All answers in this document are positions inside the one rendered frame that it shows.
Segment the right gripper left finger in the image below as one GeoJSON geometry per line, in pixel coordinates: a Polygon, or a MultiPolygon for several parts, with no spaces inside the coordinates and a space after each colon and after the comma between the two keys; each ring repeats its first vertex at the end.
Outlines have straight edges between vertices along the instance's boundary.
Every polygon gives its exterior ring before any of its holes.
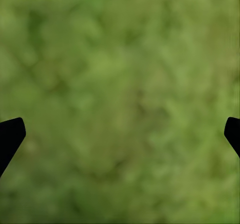
{"type": "Polygon", "coordinates": [[[21,117],[0,123],[0,177],[26,137],[21,117]]]}

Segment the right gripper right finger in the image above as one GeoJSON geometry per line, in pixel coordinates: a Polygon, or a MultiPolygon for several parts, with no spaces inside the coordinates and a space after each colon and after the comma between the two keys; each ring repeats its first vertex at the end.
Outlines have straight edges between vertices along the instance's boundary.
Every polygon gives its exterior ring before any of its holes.
{"type": "Polygon", "coordinates": [[[224,135],[240,157],[240,119],[228,117],[224,135]]]}

